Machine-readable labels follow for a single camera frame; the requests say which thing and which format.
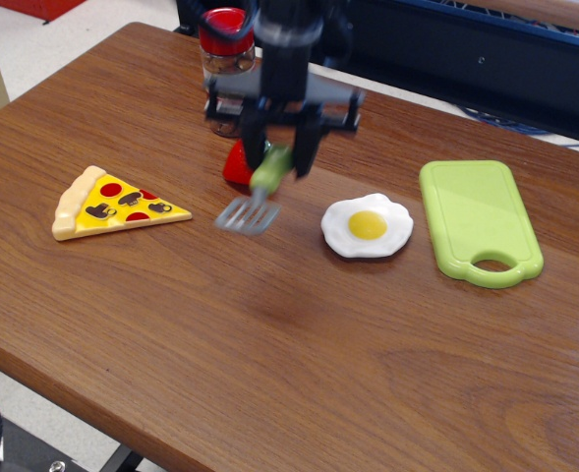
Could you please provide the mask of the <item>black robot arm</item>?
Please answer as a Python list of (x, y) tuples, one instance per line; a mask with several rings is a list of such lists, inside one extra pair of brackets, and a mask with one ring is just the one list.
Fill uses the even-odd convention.
[(261, 47), (260, 66), (252, 73), (215, 75), (204, 83), (209, 91), (207, 118), (236, 124), (252, 169), (263, 163), (270, 126), (294, 129), (292, 167), (300, 177), (311, 171), (324, 136), (357, 131), (364, 93), (329, 86), (309, 69), (313, 53), (348, 56), (346, 2), (243, 1), (244, 17), (235, 27), (214, 25), (214, 7), (206, 1), (187, 1), (184, 7), (200, 35), (233, 46), (252, 34)]

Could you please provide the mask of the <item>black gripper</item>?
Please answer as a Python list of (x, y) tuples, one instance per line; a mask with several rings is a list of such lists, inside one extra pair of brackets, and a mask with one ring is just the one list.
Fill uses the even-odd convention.
[[(309, 72), (314, 48), (324, 57), (350, 53), (351, 26), (343, 9), (256, 9), (246, 12), (243, 27), (261, 42), (261, 67), (245, 75), (205, 81), (206, 118), (233, 119), (241, 128), (248, 166), (257, 170), (266, 150), (266, 126), (294, 126), (296, 177), (306, 177), (321, 139), (331, 130), (354, 132), (364, 95), (343, 86), (326, 86)], [(242, 98), (241, 110), (220, 113), (216, 92)]]

